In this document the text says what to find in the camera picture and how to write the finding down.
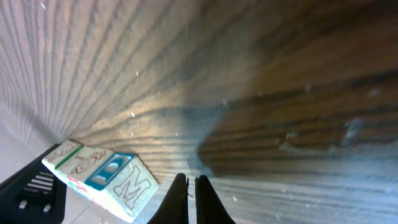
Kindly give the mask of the white butterfly block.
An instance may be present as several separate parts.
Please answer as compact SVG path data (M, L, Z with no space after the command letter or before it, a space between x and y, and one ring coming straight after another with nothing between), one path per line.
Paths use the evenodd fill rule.
M78 152L83 147L82 144L66 140L52 150L48 155L42 159L42 164L51 172L55 172L62 166L72 155Z

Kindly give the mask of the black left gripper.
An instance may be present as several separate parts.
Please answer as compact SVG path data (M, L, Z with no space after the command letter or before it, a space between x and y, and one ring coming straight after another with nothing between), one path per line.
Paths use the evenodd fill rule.
M42 163L57 147L54 144L1 183L1 224L63 222L67 185Z

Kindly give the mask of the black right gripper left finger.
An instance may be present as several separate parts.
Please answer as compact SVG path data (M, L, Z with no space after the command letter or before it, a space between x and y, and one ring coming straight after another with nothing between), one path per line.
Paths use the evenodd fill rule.
M189 179L183 173L175 176L160 207L148 224L189 224L188 221Z

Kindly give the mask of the white red sided block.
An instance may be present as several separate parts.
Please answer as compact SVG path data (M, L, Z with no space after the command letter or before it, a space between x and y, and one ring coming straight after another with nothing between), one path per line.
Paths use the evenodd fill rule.
M96 203L132 223L159 188L159 183L135 154L115 153L85 184L95 190Z

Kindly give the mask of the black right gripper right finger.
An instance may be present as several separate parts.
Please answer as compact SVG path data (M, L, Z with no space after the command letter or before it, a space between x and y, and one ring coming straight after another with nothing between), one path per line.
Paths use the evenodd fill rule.
M195 178L195 201L198 224L235 224L205 175Z

